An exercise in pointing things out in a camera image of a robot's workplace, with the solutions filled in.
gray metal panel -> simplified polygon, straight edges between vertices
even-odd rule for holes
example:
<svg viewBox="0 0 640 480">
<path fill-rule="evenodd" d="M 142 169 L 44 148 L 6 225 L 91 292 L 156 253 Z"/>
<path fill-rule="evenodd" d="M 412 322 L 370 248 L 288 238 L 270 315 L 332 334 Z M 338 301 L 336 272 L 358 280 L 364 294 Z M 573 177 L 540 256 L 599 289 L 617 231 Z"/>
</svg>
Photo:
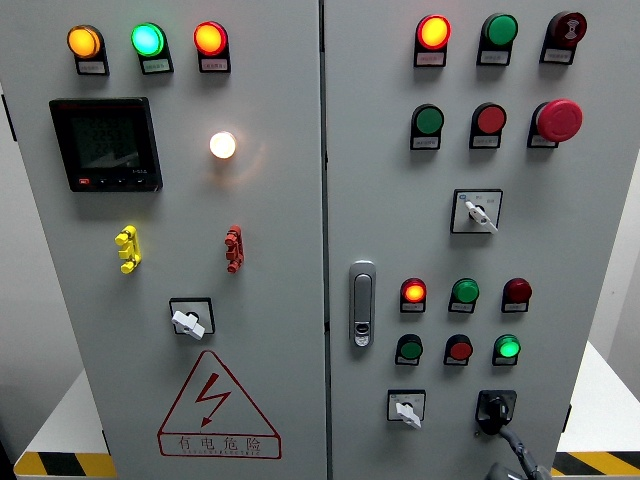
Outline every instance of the gray metal panel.
<svg viewBox="0 0 640 480">
<path fill-rule="evenodd" d="M 325 3 L 333 471 L 347 478 L 482 478 L 494 461 L 519 470 L 506 442 L 476 437 L 478 391 L 515 389 L 512 426 L 550 465 L 560 436 L 607 259 L 638 153 L 640 4 L 550 0 L 463 2 L 327 0 Z M 539 65 L 549 20 L 586 15 L 572 66 Z M 476 67 L 480 28 L 495 12 L 520 31 L 511 65 Z M 414 70 L 416 25 L 428 14 L 452 24 L 447 66 Z M 569 97 L 583 108 L 581 131 L 557 150 L 525 148 L 531 114 Z M 471 115 L 505 107 L 497 151 L 470 151 Z M 442 148 L 410 152 L 414 109 L 445 115 Z M 500 232 L 450 235 L 456 188 L 504 190 Z M 350 345 L 348 271 L 377 269 L 376 341 Z M 399 314 L 402 282 L 427 283 L 424 315 Z M 480 286 L 476 313 L 449 314 L 462 277 Z M 503 285 L 525 277 L 530 311 L 500 313 Z M 420 366 L 396 367 L 400 336 L 421 336 Z M 468 367 L 442 365 L 449 336 L 474 346 Z M 516 334 L 516 367 L 492 367 L 495 339 Z M 387 422 L 387 389 L 427 391 L 422 430 Z"/>
<path fill-rule="evenodd" d="M 324 477 L 317 2 L 3 0 L 0 17 L 3 87 L 120 478 Z M 205 20 L 229 33 L 229 76 L 198 72 Z M 140 73 L 130 33 L 144 21 L 164 29 L 174 74 Z M 87 23 L 105 37 L 108 78 L 75 72 L 66 34 Z M 72 193 L 49 100 L 125 96 L 149 98 L 164 189 Z M 219 130 L 238 139 L 225 165 L 208 151 Z M 144 258 L 125 276 L 113 239 L 128 223 Z M 246 262 L 231 276 L 234 223 Z M 175 335 L 169 298 L 206 296 L 216 334 Z M 158 429 L 208 349 L 282 437 L 281 460 L 160 456 Z"/>
</svg>

red triangle warning sign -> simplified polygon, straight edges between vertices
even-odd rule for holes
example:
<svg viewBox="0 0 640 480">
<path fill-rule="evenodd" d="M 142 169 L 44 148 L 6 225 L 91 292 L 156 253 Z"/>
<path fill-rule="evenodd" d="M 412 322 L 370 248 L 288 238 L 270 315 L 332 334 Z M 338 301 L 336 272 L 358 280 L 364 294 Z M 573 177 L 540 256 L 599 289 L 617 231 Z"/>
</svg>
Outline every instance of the red triangle warning sign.
<svg viewBox="0 0 640 480">
<path fill-rule="evenodd" d="M 280 435 L 211 350 L 191 369 L 158 431 L 158 444 L 165 456 L 282 457 Z"/>
</svg>

lightning bolt symbol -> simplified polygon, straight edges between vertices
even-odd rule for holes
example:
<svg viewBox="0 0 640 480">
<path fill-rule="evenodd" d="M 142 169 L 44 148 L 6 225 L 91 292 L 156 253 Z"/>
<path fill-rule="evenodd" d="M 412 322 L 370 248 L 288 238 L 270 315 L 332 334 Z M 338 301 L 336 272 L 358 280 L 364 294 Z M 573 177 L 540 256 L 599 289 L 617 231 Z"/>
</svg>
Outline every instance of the lightning bolt symbol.
<svg viewBox="0 0 640 480">
<path fill-rule="evenodd" d="M 210 395 L 208 397 L 205 396 L 209 392 L 209 389 L 213 386 L 213 384 L 216 383 L 216 380 L 218 380 L 218 378 L 220 378 L 220 375 L 218 375 L 217 373 L 212 373 L 209 377 L 209 380 L 207 380 L 204 388 L 200 392 L 200 395 L 198 395 L 198 398 L 196 398 L 196 403 L 206 402 L 207 400 L 213 400 L 215 398 L 220 399 L 218 405 L 216 405 L 216 408 L 213 409 L 213 412 L 211 412 L 208 417 L 202 417 L 202 425 L 200 425 L 200 428 L 204 428 L 206 425 L 211 423 L 211 417 L 213 416 L 213 414 L 216 413 L 216 411 L 225 402 L 229 395 L 231 395 L 231 392 L 224 392 L 217 395 Z"/>
</svg>

meter display screen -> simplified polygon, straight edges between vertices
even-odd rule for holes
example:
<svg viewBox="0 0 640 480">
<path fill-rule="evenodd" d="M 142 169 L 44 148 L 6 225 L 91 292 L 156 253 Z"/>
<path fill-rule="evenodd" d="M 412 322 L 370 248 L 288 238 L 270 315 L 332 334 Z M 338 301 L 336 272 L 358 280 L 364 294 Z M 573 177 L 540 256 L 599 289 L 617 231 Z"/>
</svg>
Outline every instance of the meter display screen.
<svg viewBox="0 0 640 480">
<path fill-rule="evenodd" d="M 146 98 L 57 99 L 49 108 L 72 191 L 162 188 Z"/>
</svg>

white switch knob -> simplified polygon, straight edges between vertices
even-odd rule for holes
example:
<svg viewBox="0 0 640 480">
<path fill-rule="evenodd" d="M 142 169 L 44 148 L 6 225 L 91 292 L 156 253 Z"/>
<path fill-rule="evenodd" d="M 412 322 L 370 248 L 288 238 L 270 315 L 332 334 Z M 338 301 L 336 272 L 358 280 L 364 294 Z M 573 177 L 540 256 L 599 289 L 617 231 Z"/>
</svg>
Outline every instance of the white switch knob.
<svg viewBox="0 0 640 480">
<path fill-rule="evenodd" d="M 465 207 L 469 210 L 471 218 L 473 218 L 480 226 L 486 228 L 489 233 L 498 233 L 498 228 L 491 222 L 491 219 L 484 213 L 482 208 L 475 206 L 472 202 L 464 202 Z"/>
<path fill-rule="evenodd" d="M 396 412 L 402 418 L 402 421 L 407 425 L 415 428 L 416 430 L 421 428 L 420 425 L 420 417 L 418 417 L 415 413 L 413 413 L 413 408 L 411 405 L 402 405 L 401 403 L 396 403 Z"/>
<path fill-rule="evenodd" d="M 185 315 L 182 312 L 176 312 L 171 319 L 171 323 L 176 326 L 179 332 L 191 335 L 196 340 L 202 340 L 204 327 L 198 323 L 198 317 L 195 315 Z"/>
</svg>

